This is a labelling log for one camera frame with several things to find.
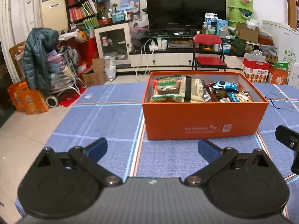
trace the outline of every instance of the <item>white refrigerator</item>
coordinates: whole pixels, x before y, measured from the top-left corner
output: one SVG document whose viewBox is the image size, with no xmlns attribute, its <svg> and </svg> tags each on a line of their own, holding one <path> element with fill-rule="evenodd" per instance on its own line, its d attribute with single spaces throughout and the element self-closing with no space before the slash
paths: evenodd
<svg viewBox="0 0 299 224">
<path fill-rule="evenodd" d="M 277 48 L 278 62 L 289 62 L 289 65 L 299 60 L 299 32 L 288 24 L 279 24 L 263 20 L 263 29 L 273 37 Z"/>
</svg>

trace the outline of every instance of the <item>white curtain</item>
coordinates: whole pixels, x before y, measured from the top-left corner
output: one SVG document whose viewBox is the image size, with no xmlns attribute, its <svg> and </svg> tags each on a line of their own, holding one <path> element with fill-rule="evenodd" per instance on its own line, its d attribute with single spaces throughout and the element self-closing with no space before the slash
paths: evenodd
<svg viewBox="0 0 299 224">
<path fill-rule="evenodd" d="M 41 27 L 39 0 L 0 0 L 0 41 L 4 59 L 14 83 L 20 78 L 9 54 L 9 49 L 26 41 L 30 31 Z"/>
</svg>

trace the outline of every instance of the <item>black television screen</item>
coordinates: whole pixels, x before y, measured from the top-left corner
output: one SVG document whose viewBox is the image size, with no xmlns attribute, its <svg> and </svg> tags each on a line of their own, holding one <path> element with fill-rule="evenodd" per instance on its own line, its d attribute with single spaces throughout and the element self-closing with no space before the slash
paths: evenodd
<svg viewBox="0 0 299 224">
<path fill-rule="evenodd" d="M 147 0 L 151 29 L 201 28 L 205 13 L 226 19 L 225 0 Z"/>
</svg>

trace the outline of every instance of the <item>dark green puffer jacket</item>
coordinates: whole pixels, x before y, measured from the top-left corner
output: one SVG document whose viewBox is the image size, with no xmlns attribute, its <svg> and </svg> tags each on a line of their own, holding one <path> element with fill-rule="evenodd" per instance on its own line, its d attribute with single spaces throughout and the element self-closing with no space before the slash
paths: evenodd
<svg viewBox="0 0 299 224">
<path fill-rule="evenodd" d="M 29 89 L 50 92 L 50 75 L 47 54 L 56 48 L 58 32 L 47 28 L 33 29 L 26 40 L 24 49 L 24 73 Z"/>
</svg>

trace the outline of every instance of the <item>red chair seat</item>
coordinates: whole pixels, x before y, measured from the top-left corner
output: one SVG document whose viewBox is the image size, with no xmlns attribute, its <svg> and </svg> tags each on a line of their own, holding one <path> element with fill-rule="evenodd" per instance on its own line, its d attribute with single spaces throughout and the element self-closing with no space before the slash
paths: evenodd
<svg viewBox="0 0 299 224">
<path fill-rule="evenodd" d="M 202 67 L 209 67 L 213 68 L 226 68 L 227 65 L 218 57 L 212 57 L 212 56 L 197 56 L 196 60 Z"/>
</svg>

